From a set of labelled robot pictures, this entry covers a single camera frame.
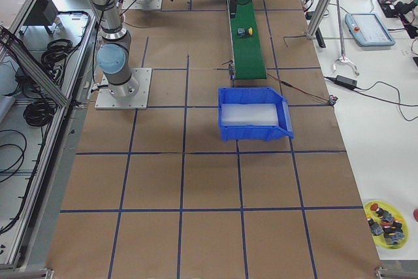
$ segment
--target small object on conveyor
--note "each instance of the small object on conveyor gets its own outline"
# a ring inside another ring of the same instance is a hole
[[[253,28],[252,27],[249,27],[247,29],[244,29],[243,27],[239,27],[236,30],[236,32],[238,34],[238,37],[241,38],[241,39],[245,39],[247,37],[253,36]]]

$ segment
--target blue plastic bin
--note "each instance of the blue plastic bin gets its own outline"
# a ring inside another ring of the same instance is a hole
[[[225,125],[222,122],[222,104],[275,104],[279,126]],[[218,107],[219,128],[224,141],[244,139],[269,141],[282,137],[293,139],[287,100],[272,88],[220,88]]]

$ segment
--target metal clamp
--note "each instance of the metal clamp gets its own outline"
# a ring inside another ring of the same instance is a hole
[[[357,66],[347,57],[345,57],[344,55],[342,55],[341,57],[339,57],[336,61],[334,61],[334,63],[332,64],[332,73],[334,73],[337,70],[337,64],[341,63],[342,65],[349,65],[352,69],[355,75],[359,76],[360,73],[357,70]]]

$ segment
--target black cable bundle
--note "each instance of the black cable bundle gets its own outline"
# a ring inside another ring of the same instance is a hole
[[[31,127],[43,127],[52,121],[55,110],[46,99],[39,99],[29,104],[24,111],[24,118]]]
[[[65,68],[67,66],[67,58],[74,52],[75,48],[72,46],[72,41],[69,39],[57,39],[49,42],[46,51],[42,54],[40,62],[44,66],[46,74],[58,86],[62,85],[64,79]]]

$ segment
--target power adapter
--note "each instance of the power adapter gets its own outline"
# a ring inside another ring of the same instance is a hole
[[[331,76],[325,77],[327,80],[330,80],[331,82],[334,82],[336,85],[342,86],[343,88],[347,88],[348,90],[354,90],[357,88],[357,81],[353,80],[351,78],[347,78],[342,75],[337,75],[335,78]]]
[[[314,16],[315,11],[308,11],[307,13],[305,13],[305,18],[307,20],[311,20],[312,16]]]

